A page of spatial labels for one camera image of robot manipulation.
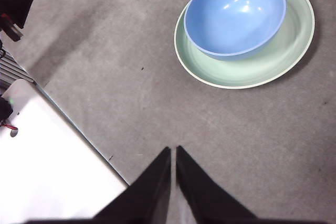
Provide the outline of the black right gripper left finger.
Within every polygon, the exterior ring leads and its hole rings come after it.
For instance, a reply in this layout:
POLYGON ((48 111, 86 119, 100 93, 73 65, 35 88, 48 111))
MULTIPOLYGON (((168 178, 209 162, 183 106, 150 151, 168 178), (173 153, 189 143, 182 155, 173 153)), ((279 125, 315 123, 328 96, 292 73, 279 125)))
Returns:
POLYGON ((94 220, 166 220, 171 192, 171 149, 165 147, 143 173, 94 220))

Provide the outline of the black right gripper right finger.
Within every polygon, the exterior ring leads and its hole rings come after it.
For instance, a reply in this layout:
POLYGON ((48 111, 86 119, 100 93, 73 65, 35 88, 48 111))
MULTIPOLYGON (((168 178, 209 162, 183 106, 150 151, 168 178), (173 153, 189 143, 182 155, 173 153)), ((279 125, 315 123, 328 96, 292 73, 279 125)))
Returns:
POLYGON ((217 185, 182 146, 176 148, 176 178, 196 220, 257 219, 217 185))

